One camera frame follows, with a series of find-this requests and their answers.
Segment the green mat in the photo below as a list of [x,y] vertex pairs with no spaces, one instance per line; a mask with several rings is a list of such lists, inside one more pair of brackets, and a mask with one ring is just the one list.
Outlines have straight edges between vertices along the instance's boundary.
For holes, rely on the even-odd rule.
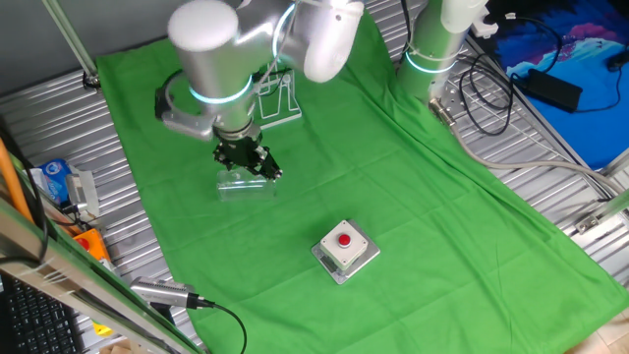
[[[337,78],[298,76],[303,119],[265,131],[285,172],[272,202],[220,202],[214,144],[153,118],[155,89],[179,68],[167,41],[97,63],[175,280],[239,314],[248,353],[560,353],[629,305],[401,91],[368,15]],[[344,218],[381,254],[339,286],[311,246]],[[239,352],[233,319],[189,313],[214,354]]]

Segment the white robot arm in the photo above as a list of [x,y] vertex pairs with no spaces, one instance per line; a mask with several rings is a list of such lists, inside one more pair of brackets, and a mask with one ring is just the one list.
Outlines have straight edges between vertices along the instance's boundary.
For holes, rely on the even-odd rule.
[[259,145],[260,128],[253,123],[252,73],[279,55],[283,64],[314,82],[332,79],[347,61],[364,7],[355,0],[302,0],[298,5],[249,0],[236,10],[219,0],[181,6],[170,18],[168,37],[202,115],[173,106],[168,89],[175,76],[156,93],[157,118],[197,139],[209,141],[215,135],[220,143],[214,157],[228,168],[240,165],[269,179],[280,177],[282,171],[268,148]]
[[[470,25],[482,23],[486,1],[429,0],[398,72],[409,93],[426,104],[440,95]],[[197,139],[216,136],[214,158],[228,168],[279,178],[282,171],[260,145],[253,122],[252,73],[281,60],[314,82],[332,79],[347,61],[364,8],[361,0],[245,0],[237,9],[220,0],[194,0],[181,6],[168,23],[168,36],[202,114],[174,107],[168,90],[181,77],[175,75],[155,95],[156,117]]]

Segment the transparent container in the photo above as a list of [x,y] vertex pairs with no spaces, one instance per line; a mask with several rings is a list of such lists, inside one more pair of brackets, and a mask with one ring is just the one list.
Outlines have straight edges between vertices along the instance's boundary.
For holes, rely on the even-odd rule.
[[216,190],[221,202],[259,201],[275,198],[275,181],[254,176],[244,168],[220,171],[216,175]]

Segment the red button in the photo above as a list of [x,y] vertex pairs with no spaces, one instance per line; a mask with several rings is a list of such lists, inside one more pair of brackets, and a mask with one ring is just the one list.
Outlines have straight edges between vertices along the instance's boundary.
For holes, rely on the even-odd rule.
[[352,238],[349,235],[341,235],[338,237],[338,244],[341,246],[349,246],[352,242]]
[[86,249],[86,251],[89,251],[89,241],[86,239],[77,239],[77,242],[79,242],[79,245],[83,246],[83,248]]

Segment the keyboard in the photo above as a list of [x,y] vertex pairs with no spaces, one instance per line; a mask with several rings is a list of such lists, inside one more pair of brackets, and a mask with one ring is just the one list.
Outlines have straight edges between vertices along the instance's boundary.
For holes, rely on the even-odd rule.
[[0,352],[74,354],[83,351],[73,310],[38,290],[2,274]]

